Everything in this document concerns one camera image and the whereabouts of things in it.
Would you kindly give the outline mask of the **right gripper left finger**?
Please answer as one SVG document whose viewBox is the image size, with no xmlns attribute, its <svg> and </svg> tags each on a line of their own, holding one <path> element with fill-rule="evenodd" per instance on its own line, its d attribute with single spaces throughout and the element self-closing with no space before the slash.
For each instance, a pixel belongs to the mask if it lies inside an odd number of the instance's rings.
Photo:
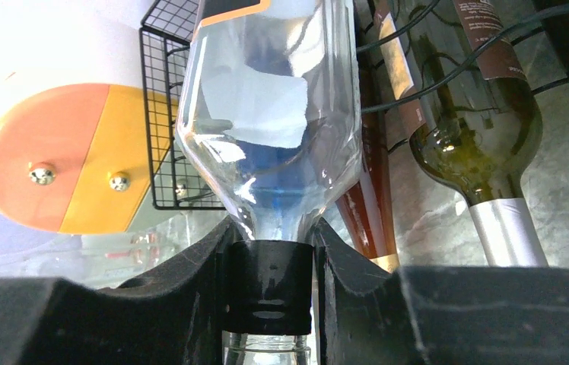
<svg viewBox="0 0 569 365">
<path fill-rule="evenodd" d="M 0 364 L 220 364 L 218 250 L 199 242 L 116 288 L 64 278 L 0 278 Z"/>
</svg>

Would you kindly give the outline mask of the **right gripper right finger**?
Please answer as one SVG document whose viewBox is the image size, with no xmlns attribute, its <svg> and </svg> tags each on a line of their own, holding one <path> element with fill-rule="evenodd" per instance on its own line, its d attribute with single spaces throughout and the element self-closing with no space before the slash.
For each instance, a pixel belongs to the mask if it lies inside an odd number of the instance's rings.
<svg viewBox="0 0 569 365">
<path fill-rule="evenodd" d="M 323 364 L 569 364 L 569 269 L 388 273 L 325 221 L 311 236 Z"/>
</svg>

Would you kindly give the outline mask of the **clear bottle white label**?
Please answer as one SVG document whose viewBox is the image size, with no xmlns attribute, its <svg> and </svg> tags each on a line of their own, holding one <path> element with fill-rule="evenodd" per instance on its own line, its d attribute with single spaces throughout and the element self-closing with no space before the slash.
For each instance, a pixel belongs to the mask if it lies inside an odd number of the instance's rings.
<svg viewBox="0 0 569 365">
<path fill-rule="evenodd" d="M 163 234 L 72 235 L 0 255 L 0 278 L 64 277 L 88 287 L 117 287 L 177 253 Z"/>
</svg>

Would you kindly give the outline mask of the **clear bottle gold black label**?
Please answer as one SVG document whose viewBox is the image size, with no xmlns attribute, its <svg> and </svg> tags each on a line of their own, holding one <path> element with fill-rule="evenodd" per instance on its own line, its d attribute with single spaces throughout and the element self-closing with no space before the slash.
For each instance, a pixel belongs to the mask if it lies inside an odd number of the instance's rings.
<svg viewBox="0 0 569 365">
<path fill-rule="evenodd" d="M 350 1 L 202 1 L 176 133 L 239 239 L 221 250 L 222 363 L 307 364 L 322 213 L 360 173 L 361 102 Z M 238 141 L 301 148 L 315 183 L 259 208 Z"/>
</svg>

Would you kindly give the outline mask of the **dark wine bottle gold foil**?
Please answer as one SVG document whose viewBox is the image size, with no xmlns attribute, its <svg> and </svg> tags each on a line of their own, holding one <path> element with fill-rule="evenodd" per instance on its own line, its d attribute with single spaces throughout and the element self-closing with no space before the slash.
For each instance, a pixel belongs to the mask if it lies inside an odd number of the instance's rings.
<svg viewBox="0 0 569 365">
<path fill-rule="evenodd" d="M 361 114 L 363 170 L 359 181 L 338 201 L 337 208 L 354 248 L 393 272 L 399 267 L 389 177 L 389 157 L 384 117 Z"/>
</svg>

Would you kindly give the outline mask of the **blue plastic bottle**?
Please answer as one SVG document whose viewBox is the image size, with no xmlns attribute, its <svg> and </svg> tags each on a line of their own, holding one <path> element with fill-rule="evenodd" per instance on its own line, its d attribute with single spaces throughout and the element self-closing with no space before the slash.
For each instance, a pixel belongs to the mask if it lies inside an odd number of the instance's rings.
<svg viewBox="0 0 569 365">
<path fill-rule="evenodd" d="M 301 148 L 276 148 L 238 141 L 245 157 L 237 163 L 243 179 L 254 178 L 250 192 L 259 208 L 288 210 L 302 202 L 315 183 L 310 158 Z"/>
</svg>

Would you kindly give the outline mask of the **green wine bottle silver foil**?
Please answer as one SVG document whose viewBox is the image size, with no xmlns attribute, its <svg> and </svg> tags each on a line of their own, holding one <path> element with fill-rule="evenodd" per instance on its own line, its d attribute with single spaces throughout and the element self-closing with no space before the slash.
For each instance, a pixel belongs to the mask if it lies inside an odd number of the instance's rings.
<svg viewBox="0 0 569 365">
<path fill-rule="evenodd" d="M 539 107 L 510 42 L 446 76 L 503 27 L 490 1 L 378 1 L 374 23 L 414 159 L 460 193 L 494 266 L 548 262 L 520 179 L 542 139 Z"/>
</svg>

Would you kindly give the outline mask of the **cream round drawer cabinet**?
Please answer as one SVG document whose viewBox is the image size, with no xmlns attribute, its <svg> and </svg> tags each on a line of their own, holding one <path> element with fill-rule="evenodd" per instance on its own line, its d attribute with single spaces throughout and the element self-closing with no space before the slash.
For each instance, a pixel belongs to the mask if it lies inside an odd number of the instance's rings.
<svg viewBox="0 0 569 365">
<path fill-rule="evenodd" d="M 164 43 L 77 1 L 0 1 L 0 214 L 69 234 L 170 217 Z"/>
</svg>

